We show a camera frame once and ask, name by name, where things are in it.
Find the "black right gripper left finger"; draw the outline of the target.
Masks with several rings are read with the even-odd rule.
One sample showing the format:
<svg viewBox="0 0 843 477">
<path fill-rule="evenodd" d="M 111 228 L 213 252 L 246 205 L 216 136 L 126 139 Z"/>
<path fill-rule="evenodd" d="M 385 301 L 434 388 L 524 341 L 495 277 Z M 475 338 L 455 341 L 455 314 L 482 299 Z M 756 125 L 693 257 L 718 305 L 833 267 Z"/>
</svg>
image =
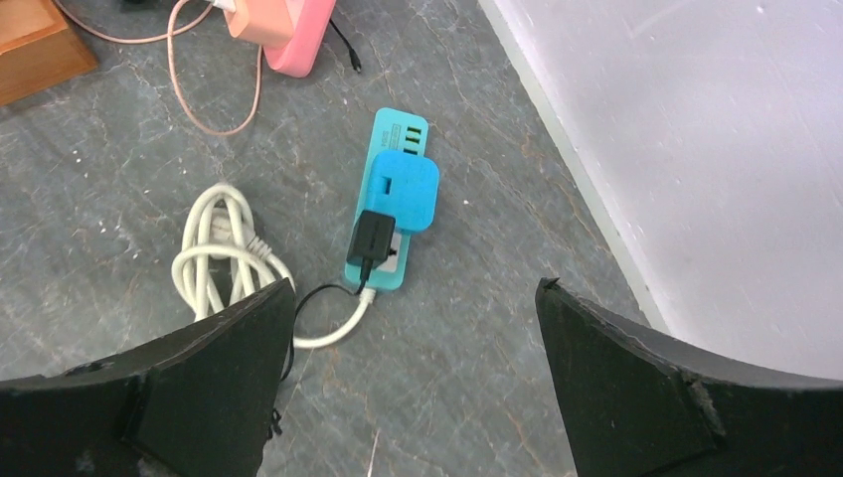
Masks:
<svg viewBox="0 0 843 477">
<path fill-rule="evenodd" d="M 275 282 L 223 311 L 62 374 L 1 385 L 5 476 L 253 476 L 280 433 L 275 399 L 295 294 Z"/>
</svg>

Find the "black power adapter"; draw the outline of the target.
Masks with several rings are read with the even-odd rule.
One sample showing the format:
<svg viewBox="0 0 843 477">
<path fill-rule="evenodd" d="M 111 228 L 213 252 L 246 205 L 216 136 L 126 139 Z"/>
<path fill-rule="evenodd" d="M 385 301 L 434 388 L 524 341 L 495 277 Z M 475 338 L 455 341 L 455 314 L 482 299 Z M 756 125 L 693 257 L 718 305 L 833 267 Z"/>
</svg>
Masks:
<svg viewBox="0 0 843 477">
<path fill-rule="evenodd" d="M 346 263 L 361 268 L 376 268 L 385 262 L 392 249 L 395 226 L 394 217 L 363 210 L 352 231 Z"/>
</svg>

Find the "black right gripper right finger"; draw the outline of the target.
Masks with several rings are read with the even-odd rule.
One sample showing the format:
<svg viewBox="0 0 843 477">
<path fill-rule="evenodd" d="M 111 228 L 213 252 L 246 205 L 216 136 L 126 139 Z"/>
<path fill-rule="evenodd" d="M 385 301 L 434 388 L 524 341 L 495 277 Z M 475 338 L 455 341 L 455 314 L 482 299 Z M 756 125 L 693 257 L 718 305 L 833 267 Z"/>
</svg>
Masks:
<svg viewBox="0 0 843 477">
<path fill-rule="evenodd" d="M 838 476 L 842 384 L 727 358 L 540 281 L 535 304 L 581 476 Z"/>
</svg>

